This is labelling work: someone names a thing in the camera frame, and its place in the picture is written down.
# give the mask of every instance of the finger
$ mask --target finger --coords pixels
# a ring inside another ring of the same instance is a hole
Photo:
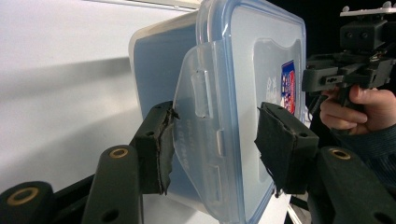
[[[338,97],[338,92],[339,92],[339,89],[336,87],[333,90],[322,91],[321,94],[326,95],[329,98],[336,99]]]
[[[359,86],[353,86],[349,93],[349,99],[352,103],[358,105],[370,105],[379,108],[387,108],[396,101],[395,95],[387,90],[368,90]]]
[[[340,104],[334,100],[326,100],[323,102],[320,105],[320,110],[323,115],[339,118],[347,122],[365,123],[367,121],[366,114],[348,107],[340,106]]]
[[[329,129],[349,130],[358,126],[358,123],[339,119],[323,112],[320,112],[319,116],[323,124],[326,125]]]

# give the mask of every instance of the white wall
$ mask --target white wall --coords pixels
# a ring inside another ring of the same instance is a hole
[[[185,12],[78,0],[0,2],[0,192],[62,189],[141,122],[128,59],[139,28]]]

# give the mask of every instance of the blue container lid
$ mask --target blue container lid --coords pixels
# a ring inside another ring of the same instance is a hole
[[[221,223],[257,223],[273,182],[254,145],[261,102],[304,119],[304,21],[265,1],[203,1],[174,108],[177,157]]]

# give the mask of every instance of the plastic food container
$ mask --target plastic food container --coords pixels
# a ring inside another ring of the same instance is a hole
[[[130,43],[142,114],[174,100],[170,192],[220,223],[257,223],[273,181],[254,144],[261,102],[304,121],[304,21],[266,1],[207,0]]]

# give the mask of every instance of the human hand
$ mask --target human hand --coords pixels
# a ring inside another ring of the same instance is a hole
[[[396,97],[393,92],[352,86],[349,100],[356,105],[362,105],[362,112],[342,107],[337,102],[338,92],[336,89],[322,93],[329,98],[320,106],[320,119],[330,129],[349,130],[349,134],[364,134],[396,124]]]

